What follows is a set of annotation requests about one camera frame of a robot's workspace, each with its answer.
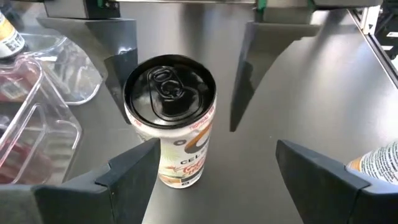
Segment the metal counter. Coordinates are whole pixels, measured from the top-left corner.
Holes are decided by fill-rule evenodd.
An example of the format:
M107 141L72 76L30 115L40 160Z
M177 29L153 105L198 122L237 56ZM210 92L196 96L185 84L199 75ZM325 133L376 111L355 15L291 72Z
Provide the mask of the metal counter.
M218 85L201 179L184 190L158 181L145 224L301 223L276 163L278 139L347 163L398 136L398 91L347 11L331 13L316 37L294 42L275 61L231 133L231 94L251 6L121 3L121 10L137 19L140 62L184 54L203 63ZM104 86L72 110L84 135L69 178L138 144Z

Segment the black can lid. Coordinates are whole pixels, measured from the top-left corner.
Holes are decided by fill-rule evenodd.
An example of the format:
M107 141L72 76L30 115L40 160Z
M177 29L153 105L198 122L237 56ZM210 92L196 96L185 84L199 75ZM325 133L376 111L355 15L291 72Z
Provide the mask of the black can lid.
M124 86L129 112L155 128L174 129L199 120L215 100L216 85L200 63L181 55L145 61Z

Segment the pull tab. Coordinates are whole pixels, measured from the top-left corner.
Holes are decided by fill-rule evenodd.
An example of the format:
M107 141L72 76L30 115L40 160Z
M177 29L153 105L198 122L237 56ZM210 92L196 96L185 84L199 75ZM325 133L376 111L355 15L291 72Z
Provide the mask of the pull tab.
M159 95L165 99L176 100L183 94L183 84L176 76L173 68L160 67L155 68L148 73L148 85L155 86Z

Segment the plastic container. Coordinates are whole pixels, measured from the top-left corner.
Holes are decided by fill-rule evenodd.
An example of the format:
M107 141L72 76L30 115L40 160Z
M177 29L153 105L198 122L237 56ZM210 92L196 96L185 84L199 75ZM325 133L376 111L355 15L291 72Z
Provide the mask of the plastic container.
M102 77L77 44L62 35L21 36L29 51L20 57L39 61L68 105L81 105L97 94Z
M60 184L81 127L40 64L0 65L0 184Z

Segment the bottle label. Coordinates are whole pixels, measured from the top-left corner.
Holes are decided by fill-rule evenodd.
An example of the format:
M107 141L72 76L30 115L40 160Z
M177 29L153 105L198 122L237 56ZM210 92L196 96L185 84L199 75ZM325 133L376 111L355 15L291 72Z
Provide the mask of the bottle label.
M348 167L398 185L398 142L369 152L350 162Z
M24 46L25 40L4 15L0 13L0 58L15 55Z

